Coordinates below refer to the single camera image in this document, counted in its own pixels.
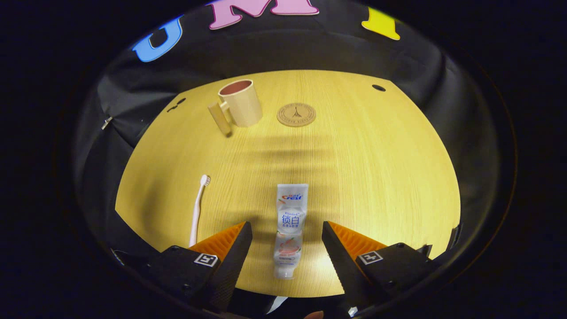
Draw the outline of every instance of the mug handle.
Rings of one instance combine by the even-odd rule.
[[[229,122],[226,120],[225,115],[222,112],[222,108],[228,108],[228,103],[223,102],[222,105],[219,105],[218,102],[214,102],[213,104],[207,107],[211,116],[213,117],[215,123],[217,124],[218,128],[224,135],[229,135],[231,132]]]

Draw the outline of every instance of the toothbrush head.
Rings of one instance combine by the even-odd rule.
[[[211,182],[211,177],[208,177],[207,175],[201,176],[201,185],[208,186],[210,182]]]

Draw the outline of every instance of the coaster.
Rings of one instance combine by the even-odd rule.
[[[311,124],[317,117],[317,113],[307,104],[291,103],[280,108],[276,117],[283,125],[300,127]]]

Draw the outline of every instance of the cream mug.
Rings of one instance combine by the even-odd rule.
[[[225,135],[231,129],[223,111],[228,110],[232,121],[238,127],[250,127],[262,118],[260,101],[251,79],[240,79],[222,87],[218,96],[222,103],[215,102],[208,106],[218,128]]]

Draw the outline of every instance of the wooden table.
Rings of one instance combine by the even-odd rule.
[[[227,138],[206,106],[223,85],[242,78],[254,80],[264,116],[253,127],[233,127]],[[294,102],[313,106],[315,121],[282,125],[277,110]],[[321,241],[325,220],[386,245],[433,245],[431,258],[445,250],[459,223],[457,180],[439,136],[392,82],[366,75],[285,70],[179,94],[134,149],[116,211],[157,250],[187,247],[202,174],[211,183],[201,202],[198,241],[250,221],[252,245],[236,287],[253,292],[343,293]],[[293,280],[273,277],[278,183],[309,184],[303,255]]]

